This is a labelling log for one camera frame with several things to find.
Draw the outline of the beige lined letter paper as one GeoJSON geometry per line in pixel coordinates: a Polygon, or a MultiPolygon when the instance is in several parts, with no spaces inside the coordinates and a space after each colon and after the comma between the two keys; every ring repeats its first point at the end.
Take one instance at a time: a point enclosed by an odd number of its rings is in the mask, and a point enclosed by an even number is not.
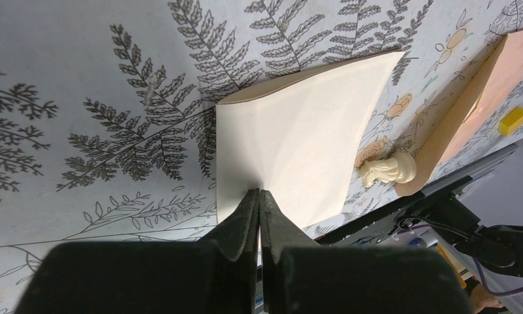
{"type": "Polygon", "coordinates": [[[393,51],[316,67],[220,100],[217,220],[256,188],[271,192],[299,228],[339,214],[370,116],[402,57],[393,51]]]}

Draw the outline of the tan paper envelope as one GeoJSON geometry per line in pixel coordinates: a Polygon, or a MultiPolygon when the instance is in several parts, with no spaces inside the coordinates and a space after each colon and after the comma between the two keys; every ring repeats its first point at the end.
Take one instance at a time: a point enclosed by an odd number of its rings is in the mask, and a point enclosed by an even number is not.
{"type": "Polygon", "coordinates": [[[523,30],[500,41],[455,104],[421,147],[417,173],[395,185],[398,196],[421,190],[437,166],[455,156],[523,79],[523,30]]]}

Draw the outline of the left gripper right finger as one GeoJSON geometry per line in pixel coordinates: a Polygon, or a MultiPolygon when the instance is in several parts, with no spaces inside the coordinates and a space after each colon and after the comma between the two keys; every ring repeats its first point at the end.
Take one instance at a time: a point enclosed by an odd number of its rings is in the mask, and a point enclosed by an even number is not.
{"type": "Polygon", "coordinates": [[[322,246],[259,199],[267,313],[471,313],[452,267],[414,247],[322,246]]]}

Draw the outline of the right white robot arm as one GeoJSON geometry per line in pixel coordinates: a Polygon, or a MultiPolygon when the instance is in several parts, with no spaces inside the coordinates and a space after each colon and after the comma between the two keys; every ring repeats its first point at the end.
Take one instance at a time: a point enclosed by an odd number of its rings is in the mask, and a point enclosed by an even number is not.
{"type": "Polygon", "coordinates": [[[523,226],[485,226],[456,194],[473,181],[465,176],[406,208],[396,218],[402,230],[426,223],[455,250],[477,259],[486,269],[523,278],[523,226]]]}

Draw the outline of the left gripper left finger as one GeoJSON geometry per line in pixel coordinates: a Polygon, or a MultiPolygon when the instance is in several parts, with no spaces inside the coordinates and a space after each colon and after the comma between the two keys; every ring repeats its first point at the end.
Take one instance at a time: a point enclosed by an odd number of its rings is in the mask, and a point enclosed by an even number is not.
{"type": "Polygon", "coordinates": [[[198,241],[54,247],[17,313],[253,313],[259,190],[198,241]]]}

